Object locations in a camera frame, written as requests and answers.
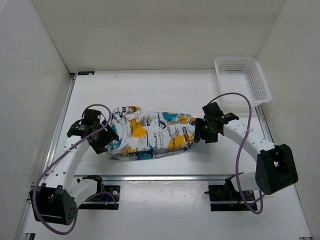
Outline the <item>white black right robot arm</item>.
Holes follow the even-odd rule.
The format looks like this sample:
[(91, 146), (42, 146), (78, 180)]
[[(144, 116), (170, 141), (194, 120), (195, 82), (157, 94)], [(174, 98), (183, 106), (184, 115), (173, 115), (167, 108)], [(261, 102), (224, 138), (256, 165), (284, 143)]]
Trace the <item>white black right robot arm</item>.
[(224, 193), (230, 200), (238, 199), (243, 191), (262, 191), (272, 195), (298, 182), (298, 173), (291, 148), (276, 145), (253, 131), (234, 113), (223, 113), (216, 102), (205, 105), (204, 117), (195, 121), (194, 141), (216, 143), (218, 135), (232, 140), (256, 162), (255, 172), (240, 173), (225, 179)]

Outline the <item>white yellow teal printed shorts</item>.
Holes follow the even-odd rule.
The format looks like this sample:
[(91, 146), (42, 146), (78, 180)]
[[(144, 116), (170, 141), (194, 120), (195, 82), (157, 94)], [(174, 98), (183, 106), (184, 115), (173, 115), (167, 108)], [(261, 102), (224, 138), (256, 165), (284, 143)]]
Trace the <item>white yellow teal printed shorts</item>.
[(109, 123), (118, 135), (106, 146), (111, 160), (150, 160), (188, 151), (195, 143), (196, 118), (184, 113), (117, 107)]

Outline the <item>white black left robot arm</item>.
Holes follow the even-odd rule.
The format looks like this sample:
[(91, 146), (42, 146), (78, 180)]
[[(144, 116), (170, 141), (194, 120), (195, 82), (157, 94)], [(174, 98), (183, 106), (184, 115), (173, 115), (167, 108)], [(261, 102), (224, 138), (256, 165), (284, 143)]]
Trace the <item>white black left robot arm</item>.
[(107, 194), (101, 176), (85, 175), (75, 179), (75, 174), (89, 149), (99, 155), (107, 152), (108, 144), (119, 139), (110, 126), (112, 118), (112, 113), (105, 117), (95, 105), (90, 105), (70, 126), (61, 155), (44, 170), (30, 190), (36, 221), (47, 228), (51, 223), (68, 226), (75, 222), (83, 203), (100, 200)]

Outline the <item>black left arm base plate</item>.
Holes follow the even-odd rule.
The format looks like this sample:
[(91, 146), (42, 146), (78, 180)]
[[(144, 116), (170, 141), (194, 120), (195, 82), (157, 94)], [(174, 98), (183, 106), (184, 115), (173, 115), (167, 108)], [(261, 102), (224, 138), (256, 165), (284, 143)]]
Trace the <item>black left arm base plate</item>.
[(80, 205), (81, 210), (118, 210), (121, 186), (104, 185), (104, 194), (96, 193)]

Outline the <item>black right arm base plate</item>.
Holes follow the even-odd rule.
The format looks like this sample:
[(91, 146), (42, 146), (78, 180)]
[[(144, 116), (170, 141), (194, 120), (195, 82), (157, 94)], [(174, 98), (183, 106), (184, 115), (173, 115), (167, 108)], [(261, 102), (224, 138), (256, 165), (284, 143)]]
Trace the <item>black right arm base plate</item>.
[(211, 212), (241, 212), (249, 211), (241, 195), (229, 195), (224, 185), (209, 185), (204, 192), (209, 195)]

